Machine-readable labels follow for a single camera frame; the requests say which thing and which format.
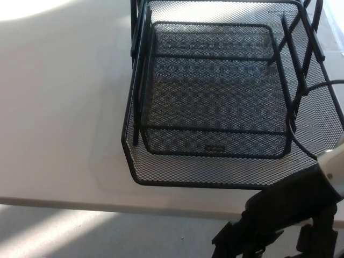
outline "metal rod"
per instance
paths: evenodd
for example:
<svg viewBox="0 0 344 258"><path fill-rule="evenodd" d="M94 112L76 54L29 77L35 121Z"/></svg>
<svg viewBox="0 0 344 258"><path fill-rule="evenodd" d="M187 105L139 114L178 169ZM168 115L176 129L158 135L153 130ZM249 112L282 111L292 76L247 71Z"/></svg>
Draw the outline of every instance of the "metal rod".
<svg viewBox="0 0 344 258"><path fill-rule="evenodd" d="M310 3L311 3L311 0L305 0L304 7L307 8ZM300 20L301 20L301 14L298 13L296 15L295 19L292 21L290 27L289 27L289 30L290 30L291 33L294 31L294 29L296 28L296 26L298 25ZM283 47L285 46L285 43L286 43L286 37L284 36L284 38L282 39L281 43L279 43L278 52L282 51ZM271 61L269 62L269 65L272 64L275 61L276 54L277 53L275 53L275 55L272 56Z"/></svg>
<svg viewBox="0 0 344 258"><path fill-rule="evenodd" d="M323 4L324 4L323 0L317 0L317 2L316 2L316 8L314 10L314 16L313 16L313 22L312 22L312 29L315 32L318 31L321 12L323 10ZM306 78L307 78L307 74L308 74L309 67L311 64L312 54L313 54L312 44L310 42L308 42L306 53L305 53L305 59L304 59L303 65L302 65L303 73L304 73Z"/></svg>
<svg viewBox="0 0 344 258"><path fill-rule="evenodd" d="M301 68L300 60L299 60L299 57L298 57L297 52L296 52L296 48L295 48L295 44L294 44L291 32L290 32L290 30L286 24L285 15L283 15L283 17L282 17L282 26L283 26L286 40L288 42L288 47L289 47L292 63L293 63L296 77L297 77L297 81L298 81L298 86L297 86L297 90L296 90L296 96L298 96L302 91L306 90L306 88L307 88L306 79L304 77L303 70ZM300 102L294 101L293 111L295 112L295 115L297 115L299 105L300 105Z"/></svg>

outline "floor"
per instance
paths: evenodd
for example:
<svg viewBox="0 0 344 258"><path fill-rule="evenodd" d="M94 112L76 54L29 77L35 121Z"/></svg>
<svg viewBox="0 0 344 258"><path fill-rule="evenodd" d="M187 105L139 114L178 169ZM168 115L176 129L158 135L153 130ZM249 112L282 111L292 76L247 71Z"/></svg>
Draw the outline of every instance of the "floor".
<svg viewBox="0 0 344 258"><path fill-rule="evenodd" d="M210 258L225 221L0 206L0 257ZM294 255L300 227L290 227L265 258ZM340 231L338 248L344 247Z"/></svg>

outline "desk organizer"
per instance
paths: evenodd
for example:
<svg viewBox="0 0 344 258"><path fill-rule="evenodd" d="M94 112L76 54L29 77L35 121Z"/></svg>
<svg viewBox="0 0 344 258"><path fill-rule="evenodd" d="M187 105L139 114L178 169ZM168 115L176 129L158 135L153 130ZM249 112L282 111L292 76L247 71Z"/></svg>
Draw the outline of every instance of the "desk organizer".
<svg viewBox="0 0 344 258"><path fill-rule="evenodd" d="M298 153L311 105L342 131L332 86L300 97L328 76L299 1L142 1L131 50L122 143L140 184L261 189L288 166L255 163L280 168ZM236 169L246 165L254 177Z"/></svg>

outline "small label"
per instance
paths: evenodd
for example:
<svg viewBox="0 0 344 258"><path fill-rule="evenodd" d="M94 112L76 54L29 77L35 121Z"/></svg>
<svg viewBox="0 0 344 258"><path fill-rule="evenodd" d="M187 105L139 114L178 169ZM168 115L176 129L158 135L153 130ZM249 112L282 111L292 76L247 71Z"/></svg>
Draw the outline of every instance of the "small label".
<svg viewBox="0 0 344 258"><path fill-rule="evenodd" d="M221 146L221 145L206 145L205 146L205 150L207 152L224 152L226 149L225 146Z"/></svg>

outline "white plastic part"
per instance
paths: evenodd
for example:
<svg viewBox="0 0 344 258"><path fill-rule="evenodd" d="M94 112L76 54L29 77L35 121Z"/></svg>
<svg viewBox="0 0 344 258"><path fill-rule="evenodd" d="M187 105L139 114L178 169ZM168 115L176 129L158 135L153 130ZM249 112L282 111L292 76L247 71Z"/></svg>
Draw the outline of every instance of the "white plastic part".
<svg viewBox="0 0 344 258"><path fill-rule="evenodd" d="M332 187L344 197L344 145L319 156L318 163Z"/></svg>

